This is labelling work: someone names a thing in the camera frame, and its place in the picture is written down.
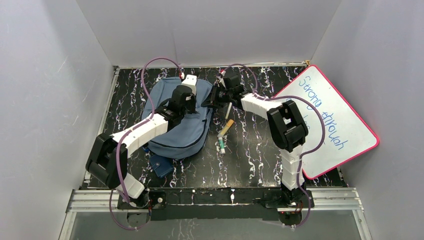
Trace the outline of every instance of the metal frame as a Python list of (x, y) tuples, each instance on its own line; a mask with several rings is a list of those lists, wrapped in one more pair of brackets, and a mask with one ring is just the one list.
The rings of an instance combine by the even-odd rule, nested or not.
[[(371, 234), (364, 217), (364, 208), (355, 187), (309, 187), (313, 195), (315, 207), (312, 211), (352, 210), (356, 227), (362, 240), (371, 240)], [(72, 192), (59, 240), (71, 237), (77, 213), (109, 212), (110, 190), (75, 190)], [(112, 194), (112, 211), (125, 213), (147, 213), (146, 209), (117, 209), (119, 194)], [(278, 208), (277, 211), (292, 211), (291, 208)]]
[[(224, 68), (228, 65), (203, 65), (193, 66), (180, 64), (182, 68)], [(298, 62), (257, 62), (245, 64), (247, 67), (283, 67), (283, 66), (308, 66), (307, 61)], [(163, 69), (163, 68), (174, 68), (175, 66), (149, 66), (149, 69)], [(120, 69), (142, 69), (143, 67), (121, 67)]]
[(365, 221), (364, 210), (354, 210), (353, 216), (355, 217), (360, 238), (362, 240), (372, 240), (370, 230), (368, 229), (367, 222)]

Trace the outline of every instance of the glue stick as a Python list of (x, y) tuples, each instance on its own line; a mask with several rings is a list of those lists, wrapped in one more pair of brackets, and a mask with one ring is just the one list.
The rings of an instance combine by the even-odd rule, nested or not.
[(218, 134), (218, 142), (219, 142), (219, 151), (222, 155), (225, 154), (225, 145), (223, 136), (227, 133), (227, 131), (231, 128), (231, 125), (233, 125), (234, 120), (230, 119), (224, 126), (224, 128), (221, 130), (221, 132)]

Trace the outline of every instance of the white wall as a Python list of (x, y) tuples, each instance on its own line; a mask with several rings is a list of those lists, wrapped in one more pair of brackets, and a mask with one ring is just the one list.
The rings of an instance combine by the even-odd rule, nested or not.
[(0, 239), (57, 239), (111, 86), (74, 0), (0, 1)]
[(111, 63), (140, 67), (309, 60), (341, 0), (77, 2)]
[(343, 0), (312, 58), (380, 146), (342, 166), (373, 239), (423, 239), (424, 1)]

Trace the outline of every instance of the black tabletop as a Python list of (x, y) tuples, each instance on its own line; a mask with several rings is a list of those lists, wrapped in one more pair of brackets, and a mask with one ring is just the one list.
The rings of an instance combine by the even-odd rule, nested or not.
[[(185, 68), (186, 74), (198, 73), (199, 79), (211, 83), (222, 68)], [(304, 66), (252, 67), (258, 78), (257, 92), (272, 97), (300, 74)], [(240, 74), (245, 88), (254, 86), (250, 72), (234, 67), (228, 70)], [(162, 78), (177, 76), (175, 68), (150, 68), (146, 71), (146, 86), (149, 91)], [(113, 134), (140, 122), (145, 94), (141, 86), (141, 69), (121, 69), (114, 88), (104, 132)], [(225, 138), (226, 154), (217, 149), (219, 131), (226, 124), (226, 109), (219, 109), (210, 124), (206, 142), (201, 151), (193, 156), (173, 160), (174, 170), (165, 178), (158, 178), (149, 165), (149, 153), (137, 150), (128, 159), (128, 172), (148, 187), (275, 187), (280, 184), (282, 166), (280, 152), (275, 146), (268, 123), (260, 116), (233, 108), (229, 119), (234, 120)], [(316, 179), (306, 179), (308, 186), (346, 187), (340, 171), (334, 169)], [(83, 188), (103, 188), (97, 179), (91, 178)]]

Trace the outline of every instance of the purple cable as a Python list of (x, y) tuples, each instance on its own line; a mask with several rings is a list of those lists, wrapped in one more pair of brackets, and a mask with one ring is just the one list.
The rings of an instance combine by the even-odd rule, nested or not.
[(124, 226), (124, 225), (122, 225), (122, 224), (120, 224), (119, 222), (118, 222), (118, 220), (116, 219), (116, 217), (115, 217), (115, 215), (114, 215), (114, 212), (112, 211), (112, 195), (114, 194), (114, 191), (112, 190), (112, 191), (110, 191), (110, 196), (109, 196), (109, 212), (110, 212), (110, 215), (112, 216), (112, 219), (113, 219), (113, 221), (119, 226), (119, 227), (121, 227), (121, 228), (123, 228), (123, 229), (125, 229), (125, 230), (131, 230), (131, 231), (133, 231), (133, 230), (138, 230), (138, 229), (141, 229), (142, 227), (144, 227), (146, 224), (148, 224), (150, 221), (147, 221), (146, 223), (143, 223), (141, 226), (137, 226), (137, 227), (127, 227), (127, 226)]
[(256, 91), (258, 90), (258, 79), (256, 78), (255, 73), (254, 73), (254, 72), (253, 72), (250, 68), (248, 68), (248, 66), (246, 66), (246, 65), (244, 65), (244, 64), (241, 64), (241, 63), (234, 63), (234, 64), (231, 64), (231, 65), (227, 66), (226, 68), (224, 68), (224, 71), (227, 71), (229, 68), (231, 68), (231, 67), (233, 67), (233, 66), (242, 66), (243, 68), (245, 68), (245, 69), (249, 70), (249, 72), (253, 75), (253, 78), (254, 78), (254, 88), (253, 88), (253, 92), (254, 92), (254, 93), (256, 93)]
[(305, 151), (302, 152), (299, 156), (300, 161), (299, 161), (299, 167), (297, 168), (297, 176), (296, 176), (296, 183), (299, 186), (299, 189), (306, 195), (307, 198), (307, 203), (308, 203), (308, 207), (307, 207), (307, 214), (306, 217), (304, 218), (303, 221), (301, 221), (297, 227), (302, 226), (309, 218), (309, 214), (311, 213), (311, 200), (309, 199), (309, 195), (308, 193), (302, 188), (301, 184), (300, 184), (300, 177), (301, 177), (301, 170), (302, 170), (302, 157), (305, 156), (306, 154), (310, 154), (315, 152), (316, 150), (318, 150), (324, 143), (324, 139), (326, 137), (326, 127), (324, 125), (324, 121), (323, 118), (321, 117), (320, 112), (318, 111), (318, 109), (312, 105), (310, 102), (306, 101), (305, 99), (298, 97), (298, 96), (292, 96), (292, 95), (287, 95), (287, 96), (278, 96), (278, 97), (274, 97), (274, 98), (263, 98), (265, 101), (274, 101), (274, 100), (279, 100), (279, 99), (297, 99), (299, 101), (304, 102), (305, 104), (309, 105), (314, 112), (316, 113), (316, 115), (318, 115), (319, 121), (321, 122), (321, 130), (322, 130), (322, 135), (321, 135), (321, 140), (319, 141), (318, 145), (309, 150), (309, 151)]
[(172, 62), (173, 64), (175, 64), (175, 66), (177, 67), (177, 69), (178, 69), (179, 73), (181, 74), (181, 67), (178, 65), (178, 63), (176, 63), (174, 60), (171, 60), (171, 59), (166, 58), (166, 57), (156, 57), (156, 58), (153, 58), (152, 60), (150, 60), (148, 63), (146, 63), (146, 64), (144, 65), (143, 70), (141, 71), (141, 84), (142, 84), (142, 86), (143, 86), (143, 90), (144, 90), (144, 93), (145, 93), (145, 94), (146, 94), (146, 96), (147, 96), (147, 99), (148, 99), (148, 100), (150, 101), (150, 103), (151, 103), (151, 114), (150, 114), (150, 117), (149, 117), (147, 120), (140, 122), (139, 124), (135, 125), (135, 126), (132, 128), (132, 130), (130, 129), (130, 130), (128, 130), (126, 133), (124, 133), (124, 135), (121, 137), (121, 139), (120, 139), (120, 140), (119, 140), (119, 142), (118, 142), (118, 146), (116, 147), (116, 169), (117, 169), (117, 171), (118, 171), (119, 183), (120, 183), (120, 184), (121, 184), (121, 186), (122, 186), (123, 195), (125, 196), (125, 201), (126, 201), (127, 203), (130, 203), (130, 197), (128, 196), (127, 188), (125, 187), (124, 178), (123, 178), (123, 176), (122, 176), (122, 171), (121, 171), (121, 164), (120, 164), (120, 151), (121, 151), (121, 145), (122, 145), (122, 142), (124, 141), (124, 139), (125, 139), (125, 138), (126, 138), (126, 137), (127, 137), (127, 136), (128, 136), (128, 135), (129, 135), (129, 134), (130, 134), (133, 130), (136, 130), (136, 129), (138, 129), (139, 127), (143, 126), (145, 123), (147, 123), (148, 121), (150, 121), (150, 120), (153, 118), (153, 116), (155, 115), (155, 105), (153, 104), (153, 100), (152, 100), (152, 98), (150, 97), (149, 91), (147, 90), (147, 87), (146, 87), (146, 84), (145, 84), (145, 72), (146, 72), (146, 68), (147, 68), (147, 66), (148, 66), (151, 62), (156, 61), (156, 60), (168, 60), (168, 61)]

